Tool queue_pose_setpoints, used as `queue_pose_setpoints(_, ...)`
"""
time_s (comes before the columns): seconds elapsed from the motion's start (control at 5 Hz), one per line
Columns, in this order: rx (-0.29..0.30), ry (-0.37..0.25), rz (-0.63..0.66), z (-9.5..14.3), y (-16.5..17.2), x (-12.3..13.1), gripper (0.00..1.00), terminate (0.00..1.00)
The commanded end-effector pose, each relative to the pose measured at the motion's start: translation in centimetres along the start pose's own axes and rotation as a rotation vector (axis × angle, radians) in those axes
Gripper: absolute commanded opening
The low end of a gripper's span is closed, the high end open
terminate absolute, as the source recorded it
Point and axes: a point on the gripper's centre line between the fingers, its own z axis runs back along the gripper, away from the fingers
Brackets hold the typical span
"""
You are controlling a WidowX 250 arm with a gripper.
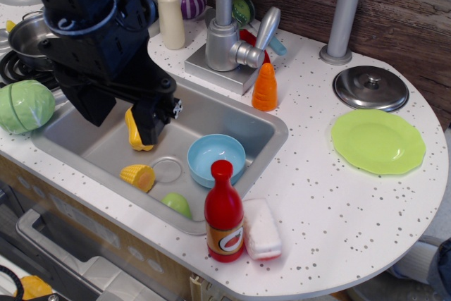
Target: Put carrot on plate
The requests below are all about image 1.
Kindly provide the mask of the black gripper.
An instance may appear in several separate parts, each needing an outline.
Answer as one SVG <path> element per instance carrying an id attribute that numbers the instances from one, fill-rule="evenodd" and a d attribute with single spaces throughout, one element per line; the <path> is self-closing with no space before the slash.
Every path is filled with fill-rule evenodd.
<path id="1" fill-rule="evenodd" d="M 142 144 L 149 146 L 177 118 L 181 101 L 174 96 L 175 80 L 150 58 L 148 42 L 148 35 L 56 37 L 38 47 L 52 61 L 63 93 L 87 121 L 99 127 L 117 99 L 130 102 Z"/>

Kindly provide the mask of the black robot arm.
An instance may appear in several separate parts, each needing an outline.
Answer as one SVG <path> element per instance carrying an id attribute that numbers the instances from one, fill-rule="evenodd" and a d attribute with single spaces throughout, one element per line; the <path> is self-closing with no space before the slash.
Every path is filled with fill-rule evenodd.
<path id="1" fill-rule="evenodd" d="M 181 102 L 175 80 L 148 53 L 152 0 L 42 0 L 53 33 L 39 50 L 54 67 L 65 96 L 101 125 L 118 100 L 130 102 L 144 145 L 155 145 Z"/>

